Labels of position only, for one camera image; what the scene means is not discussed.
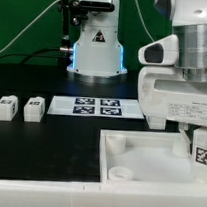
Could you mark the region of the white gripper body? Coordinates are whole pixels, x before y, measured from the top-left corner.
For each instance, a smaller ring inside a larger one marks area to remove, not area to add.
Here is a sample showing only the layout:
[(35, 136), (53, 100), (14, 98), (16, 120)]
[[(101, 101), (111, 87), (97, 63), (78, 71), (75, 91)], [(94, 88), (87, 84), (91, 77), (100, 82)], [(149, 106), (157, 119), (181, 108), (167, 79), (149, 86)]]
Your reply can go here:
[(186, 81), (175, 67), (144, 66), (137, 93), (146, 117), (207, 127), (207, 83)]

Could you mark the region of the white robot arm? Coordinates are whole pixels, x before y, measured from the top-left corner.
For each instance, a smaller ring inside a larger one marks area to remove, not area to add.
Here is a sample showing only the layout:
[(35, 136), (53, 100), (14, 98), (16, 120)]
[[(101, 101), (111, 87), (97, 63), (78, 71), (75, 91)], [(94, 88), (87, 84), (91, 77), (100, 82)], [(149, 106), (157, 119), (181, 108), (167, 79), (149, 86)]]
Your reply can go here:
[[(102, 82), (127, 75), (117, 39), (119, 4), (75, 2), (85, 16), (70, 76)], [(169, 120), (207, 127), (207, 0), (155, 0), (155, 8), (171, 19), (173, 33), (138, 50), (140, 109), (152, 129), (163, 129)]]

